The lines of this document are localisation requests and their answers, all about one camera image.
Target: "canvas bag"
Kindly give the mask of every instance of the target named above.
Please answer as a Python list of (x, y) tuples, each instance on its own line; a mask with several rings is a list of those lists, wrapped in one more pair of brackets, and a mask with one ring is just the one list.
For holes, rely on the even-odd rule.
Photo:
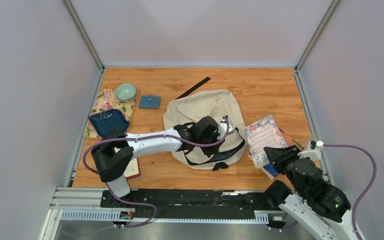
[(231, 165), (239, 161), (247, 146), (247, 138), (245, 137), (245, 123), (241, 110), (230, 91), (201, 91), (191, 96), (173, 100), (168, 104), (162, 119), (164, 128), (168, 130), (175, 125), (196, 123), (206, 116), (212, 117), (217, 122), (221, 121), (221, 117), (227, 116), (229, 123), (236, 128), (234, 133), (228, 135), (225, 142), (220, 146), (218, 150), (220, 154), (216, 154), (218, 158), (207, 157), (199, 147), (195, 147), (187, 155), (183, 151), (173, 152), (173, 157), (193, 169), (201, 170), (213, 169), (220, 162)]

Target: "floral napkin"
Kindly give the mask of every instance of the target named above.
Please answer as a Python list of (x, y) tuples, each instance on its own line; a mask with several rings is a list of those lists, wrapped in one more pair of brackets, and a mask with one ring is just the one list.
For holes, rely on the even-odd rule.
[[(123, 113), (124, 118), (130, 122), (135, 109), (136, 97), (128, 102), (121, 102), (112, 89), (102, 89), (98, 97), (96, 97), (95, 104), (93, 105), (92, 112), (90, 115), (94, 115), (100, 112), (104, 112), (111, 109), (118, 109)], [(88, 120), (86, 128), (84, 129), (83, 135), (86, 138), (101, 139), (98, 135), (92, 123)]]

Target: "gray wall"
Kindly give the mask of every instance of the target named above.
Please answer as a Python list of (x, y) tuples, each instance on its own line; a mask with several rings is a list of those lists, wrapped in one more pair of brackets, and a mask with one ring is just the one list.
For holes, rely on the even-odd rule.
[(73, 0), (105, 65), (292, 66), (331, 0)]
[[(384, 1), (342, 1), (302, 76), (322, 139), (375, 157), (377, 178), (357, 223), (368, 240), (384, 239)], [(372, 175), (370, 160), (353, 149), (325, 155), (333, 183), (354, 203)]]
[(0, 239), (39, 237), (99, 71), (59, 0), (0, 0)]

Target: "wooden table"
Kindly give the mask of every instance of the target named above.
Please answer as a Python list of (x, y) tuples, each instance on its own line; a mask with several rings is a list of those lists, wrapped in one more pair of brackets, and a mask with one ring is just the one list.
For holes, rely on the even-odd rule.
[[(227, 89), (239, 103), (245, 124), (273, 114), (279, 128), (298, 143), (310, 134), (298, 88), (290, 68), (107, 68), (101, 89), (116, 89), (122, 83), (137, 87), (138, 102), (131, 119), (129, 133), (150, 133), (164, 130), (163, 114), (167, 104), (196, 83), (210, 77), (200, 91)], [(143, 95), (161, 96), (159, 109), (139, 108)], [(83, 151), (98, 139), (87, 138)], [(239, 162), (228, 169), (195, 170), (161, 152), (140, 158), (142, 178), (129, 181), (132, 188), (203, 189), (203, 190), (265, 190), (272, 181), (254, 167), (248, 158), (249, 149)], [(92, 156), (87, 163), (95, 167)], [(284, 176), (276, 179), (289, 184)], [(73, 187), (101, 188), (99, 176), (88, 171), (79, 161)]]

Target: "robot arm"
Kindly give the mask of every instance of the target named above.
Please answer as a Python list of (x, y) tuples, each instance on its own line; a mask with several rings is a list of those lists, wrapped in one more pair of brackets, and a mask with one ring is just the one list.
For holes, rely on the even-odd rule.
[(210, 116), (197, 123), (176, 125), (153, 133), (131, 134), (114, 129), (102, 141), (119, 140), (99, 144), (91, 153), (99, 178), (121, 198), (131, 190), (124, 172), (132, 159), (159, 152), (191, 151), (196, 146), (205, 155), (211, 156), (219, 151), (224, 138), (234, 130), (226, 117), (217, 122)]
[(265, 147), (273, 167), (286, 175), (295, 188), (292, 191), (276, 180), (266, 193), (275, 207), (291, 215), (317, 240), (359, 240), (352, 226), (351, 204), (346, 195), (324, 181), (322, 170), (313, 163), (320, 159), (322, 149), (322, 141), (310, 142), (302, 152), (296, 146)]
[[(227, 118), (216, 122), (210, 116), (197, 123), (176, 125), (154, 133), (125, 134), (115, 129), (102, 142), (91, 146), (91, 153), (101, 181), (121, 198), (131, 190), (124, 176), (130, 160), (159, 152), (191, 151), (194, 147), (200, 147), (210, 156), (218, 152), (224, 138), (233, 131)], [(296, 190), (292, 192), (286, 184), (276, 180), (266, 194), (274, 208), (279, 207), (294, 217), (318, 240), (365, 240), (361, 233), (358, 238), (353, 230), (347, 197), (339, 188), (323, 180), (322, 170), (313, 162), (320, 159), (322, 149), (321, 141), (309, 143), (308, 150), (302, 152), (296, 146), (265, 147), (273, 167), (286, 175)]]

